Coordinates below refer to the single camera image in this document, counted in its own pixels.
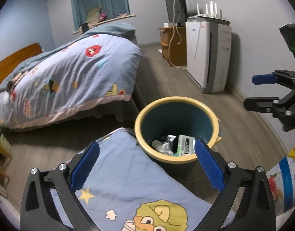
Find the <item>teal window curtain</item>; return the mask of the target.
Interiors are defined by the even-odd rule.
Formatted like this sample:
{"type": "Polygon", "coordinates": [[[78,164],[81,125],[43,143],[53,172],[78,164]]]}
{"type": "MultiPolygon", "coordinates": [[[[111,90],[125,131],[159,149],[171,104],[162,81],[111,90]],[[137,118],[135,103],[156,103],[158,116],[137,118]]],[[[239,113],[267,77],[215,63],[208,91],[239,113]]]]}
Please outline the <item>teal window curtain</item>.
{"type": "Polygon", "coordinates": [[[70,0],[75,30],[86,23],[90,10],[99,8],[106,14],[107,19],[114,19],[120,15],[130,15],[128,0],[70,0]]]}

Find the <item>clear crumpled plastic wrapper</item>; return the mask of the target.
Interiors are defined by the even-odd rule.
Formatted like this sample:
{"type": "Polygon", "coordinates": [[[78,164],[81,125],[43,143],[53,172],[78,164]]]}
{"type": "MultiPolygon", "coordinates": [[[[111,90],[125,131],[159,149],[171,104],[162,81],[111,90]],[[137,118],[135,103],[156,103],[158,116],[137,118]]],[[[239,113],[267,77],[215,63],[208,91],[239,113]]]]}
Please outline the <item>clear crumpled plastic wrapper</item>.
{"type": "Polygon", "coordinates": [[[164,155],[174,156],[174,153],[170,149],[170,145],[168,142],[161,142],[158,140],[154,140],[152,142],[152,148],[164,155]]]}

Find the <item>wooden bed headboard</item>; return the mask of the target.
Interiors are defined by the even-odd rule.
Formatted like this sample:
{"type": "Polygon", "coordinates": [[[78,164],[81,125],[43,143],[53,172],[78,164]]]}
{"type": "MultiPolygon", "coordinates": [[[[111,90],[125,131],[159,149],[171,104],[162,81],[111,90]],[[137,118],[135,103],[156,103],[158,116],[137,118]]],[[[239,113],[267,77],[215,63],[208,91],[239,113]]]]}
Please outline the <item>wooden bed headboard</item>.
{"type": "Polygon", "coordinates": [[[19,51],[11,54],[0,62],[0,84],[13,71],[14,68],[24,60],[41,54],[43,52],[39,43],[33,43],[19,51]]]}

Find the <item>black monitor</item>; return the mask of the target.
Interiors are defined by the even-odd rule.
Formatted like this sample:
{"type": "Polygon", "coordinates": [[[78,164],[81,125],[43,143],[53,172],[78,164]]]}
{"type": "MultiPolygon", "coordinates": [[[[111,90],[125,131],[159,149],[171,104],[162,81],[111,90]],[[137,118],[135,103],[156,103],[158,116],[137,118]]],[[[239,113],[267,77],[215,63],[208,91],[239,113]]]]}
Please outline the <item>black monitor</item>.
{"type": "Polygon", "coordinates": [[[186,0],[165,0],[168,21],[177,26],[185,26],[188,13],[186,0]]]}

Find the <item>yellow rim teal trash bin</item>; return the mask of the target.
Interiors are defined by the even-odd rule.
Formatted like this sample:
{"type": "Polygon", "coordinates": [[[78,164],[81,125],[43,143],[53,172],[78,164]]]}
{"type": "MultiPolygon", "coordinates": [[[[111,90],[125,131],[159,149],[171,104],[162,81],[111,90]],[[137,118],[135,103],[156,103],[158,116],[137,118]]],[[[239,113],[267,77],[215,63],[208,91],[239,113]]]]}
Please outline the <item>yellow rim teal trash bin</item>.
{"type": "Polygon", "coordinates": [[[170,96],[148,104],[138,114],[134,132],[143,151],[153,160],[164,164],[190,164],[195,154],[185,157],[164,155],[152,148],[152,142],[166,135],[202,138],[212,148],[221,141],[220,120],[212,109],[195,99],[170,96]]]}

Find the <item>white air purifier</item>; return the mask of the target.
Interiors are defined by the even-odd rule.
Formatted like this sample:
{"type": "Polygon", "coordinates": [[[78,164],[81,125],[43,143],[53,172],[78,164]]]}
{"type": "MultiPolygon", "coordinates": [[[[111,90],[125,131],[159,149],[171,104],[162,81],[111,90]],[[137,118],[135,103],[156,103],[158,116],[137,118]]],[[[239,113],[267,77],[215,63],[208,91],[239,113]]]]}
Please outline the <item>white air purifier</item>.
{"type": "Polygon", "coordinates": [[[223,92],[232,46],[230,21],[194,16],[186,21],[187,71],[201,93],[223,92]]]}

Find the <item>blue white printed bag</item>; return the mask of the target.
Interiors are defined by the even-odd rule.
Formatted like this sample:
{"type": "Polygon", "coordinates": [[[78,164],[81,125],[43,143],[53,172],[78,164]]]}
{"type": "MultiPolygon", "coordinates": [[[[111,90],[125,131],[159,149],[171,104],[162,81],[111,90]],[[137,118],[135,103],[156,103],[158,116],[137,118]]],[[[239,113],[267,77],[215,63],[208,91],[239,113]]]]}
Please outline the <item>blue white printed bag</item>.
{"type": "Polygon", "coordinates": [[[276,215],[295,207],[295,146],[279,164],[267,172],[276,215]]]}

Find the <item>white wifi router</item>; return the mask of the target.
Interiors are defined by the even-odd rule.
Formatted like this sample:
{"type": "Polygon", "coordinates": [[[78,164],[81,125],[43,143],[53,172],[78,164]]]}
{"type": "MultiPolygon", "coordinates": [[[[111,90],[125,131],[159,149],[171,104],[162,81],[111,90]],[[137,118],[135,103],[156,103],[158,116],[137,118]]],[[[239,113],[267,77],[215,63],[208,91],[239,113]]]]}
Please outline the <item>white wifi router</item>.
{"type": "Polygon", "coordinates": [[[195,14],[189,16],[189,18],[197,18],[197,17],[208,17],[214,19],[223,19],[222,18],[222,10],[218,8],[216,2],[210,1],[209,4],[205,5],[205,9],[201,10],[198,3],[196,3],[195,14]]]}

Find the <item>blue cartoon pillow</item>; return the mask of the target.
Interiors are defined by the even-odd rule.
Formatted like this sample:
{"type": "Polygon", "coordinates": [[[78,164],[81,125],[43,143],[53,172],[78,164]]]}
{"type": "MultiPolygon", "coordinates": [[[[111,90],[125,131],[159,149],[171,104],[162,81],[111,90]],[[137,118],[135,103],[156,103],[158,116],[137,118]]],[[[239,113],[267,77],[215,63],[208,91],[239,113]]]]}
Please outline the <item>blue cartoon pillow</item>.
{"type": "Polygon", "coordinates": [[[194,230],[210,203],[170,177],[120,128],[98,139],[100,155],[75,192],[101,230],[194,230]]]}

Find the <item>white green medicine box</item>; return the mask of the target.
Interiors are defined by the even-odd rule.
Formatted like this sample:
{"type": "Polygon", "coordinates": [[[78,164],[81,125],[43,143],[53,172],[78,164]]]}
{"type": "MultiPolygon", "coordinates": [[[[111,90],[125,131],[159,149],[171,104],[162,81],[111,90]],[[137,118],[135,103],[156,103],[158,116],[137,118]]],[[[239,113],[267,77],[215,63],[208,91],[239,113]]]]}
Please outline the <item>white green medicine box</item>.
{"type": "Polygon", "coordinates": [[[194,137],[179,135],[178,146],[177,146],[177,156],[184,157],[194,154],[194,145],[196,139],[194,137]]]}

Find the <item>black plastic bag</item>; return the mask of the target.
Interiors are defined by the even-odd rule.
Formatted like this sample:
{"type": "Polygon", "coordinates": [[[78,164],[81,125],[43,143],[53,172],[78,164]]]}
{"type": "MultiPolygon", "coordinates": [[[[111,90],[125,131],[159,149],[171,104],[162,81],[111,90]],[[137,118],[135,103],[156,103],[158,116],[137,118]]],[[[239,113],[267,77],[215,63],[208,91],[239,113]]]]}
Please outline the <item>black plastic bag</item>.
{"type": "Polygon", "coordinates": [[[169,144],[170,150],[175,154],[178,149],[178,136],[176,135],[166,135],[162,137],[165,143],[169,144]]]}

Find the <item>wooden nightstand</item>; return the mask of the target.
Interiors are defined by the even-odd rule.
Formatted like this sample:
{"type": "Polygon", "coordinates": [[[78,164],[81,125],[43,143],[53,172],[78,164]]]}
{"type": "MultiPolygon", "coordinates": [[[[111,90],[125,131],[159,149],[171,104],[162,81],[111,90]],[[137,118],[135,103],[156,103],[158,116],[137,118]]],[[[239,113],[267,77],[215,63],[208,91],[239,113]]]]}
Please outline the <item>wooden nightstand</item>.
{"type": "Polygon", "coordinates": [[[2,187],[6,188],[9,184],[10,177],[5,172],[7,162],[11,162],[12,155],[0,145],[0,177],[3,178],[2,187]]]}

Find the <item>wooden tv cabinet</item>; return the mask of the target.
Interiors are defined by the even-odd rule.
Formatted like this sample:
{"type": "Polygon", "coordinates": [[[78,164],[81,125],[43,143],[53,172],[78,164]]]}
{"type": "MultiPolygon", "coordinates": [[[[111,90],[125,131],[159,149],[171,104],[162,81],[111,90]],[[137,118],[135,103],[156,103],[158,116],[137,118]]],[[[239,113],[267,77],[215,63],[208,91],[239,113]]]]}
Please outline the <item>wooden tv cabinet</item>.
{"type": "Polygon", "coordinates": [[[162,56],[172,67],[187,65],[186,27],[159,28],[162,56]]]}

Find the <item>blue cartoon duvet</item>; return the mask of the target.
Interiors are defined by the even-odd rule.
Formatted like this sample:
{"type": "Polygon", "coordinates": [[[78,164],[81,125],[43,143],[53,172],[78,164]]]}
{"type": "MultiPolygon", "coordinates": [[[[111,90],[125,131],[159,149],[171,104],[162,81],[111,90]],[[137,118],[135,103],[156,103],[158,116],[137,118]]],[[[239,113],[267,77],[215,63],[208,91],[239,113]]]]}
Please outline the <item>blue cartoon duvet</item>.
{"type": "Polygon", "coordinates": [[[13,92],[0,92],[0,127],[45,126],[98,105],[128,101],[141,57],[140,48],[125,38],[84,38],[25,73],[13,92]]]}

